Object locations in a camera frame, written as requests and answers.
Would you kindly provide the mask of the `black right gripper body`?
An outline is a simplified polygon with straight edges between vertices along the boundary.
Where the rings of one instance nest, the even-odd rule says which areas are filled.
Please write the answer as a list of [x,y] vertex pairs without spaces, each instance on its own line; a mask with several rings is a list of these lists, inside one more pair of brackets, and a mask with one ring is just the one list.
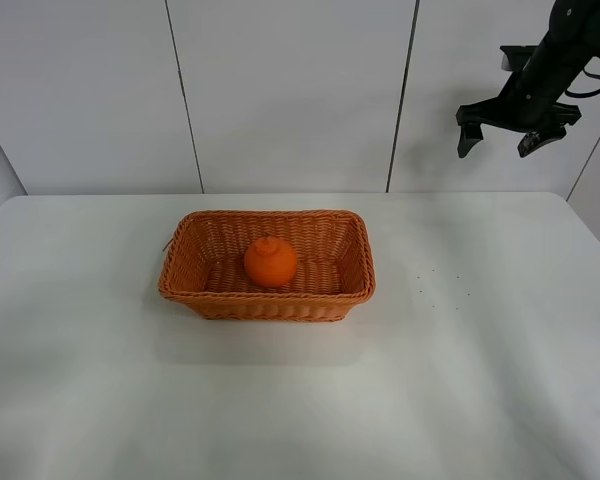
[[591,48],[578,41],[557,42],[548,37],[535,46],[525,68],[509,72],[497,96],[459,107],[459,126],[472,122],[528,133],[580,120],[580,109],[559,99],[593,57]]

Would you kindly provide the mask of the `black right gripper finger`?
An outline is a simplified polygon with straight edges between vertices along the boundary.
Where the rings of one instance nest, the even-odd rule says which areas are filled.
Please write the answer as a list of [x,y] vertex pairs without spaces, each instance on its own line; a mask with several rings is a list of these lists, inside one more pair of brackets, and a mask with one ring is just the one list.
[[457,146],[457,153],[460,158],[465,158],[471,149],[483,140],[481,125],[478,123],[467,122],[460,126],[460,137]]
[[528,132],[518,144],[519,156],[525,158],[550,143],[562,140],[565,136],[566,128],[563,125],[549,126]]

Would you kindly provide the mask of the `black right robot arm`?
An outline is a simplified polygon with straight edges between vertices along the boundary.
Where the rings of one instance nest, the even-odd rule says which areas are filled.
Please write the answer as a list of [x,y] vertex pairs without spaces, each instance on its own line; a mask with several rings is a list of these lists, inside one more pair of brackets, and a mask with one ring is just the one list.
[[600,0],[556,1],[539,44],[500,50],[502,69],[510,76],[498,96],[462,105],[456,112],[461,158],[483,140],[484,125],[522,133],[517,147],[522,158],[566,136],[581,111],[559,99],[600,94],[600,74],[586,70],[591,59],[600,59]]

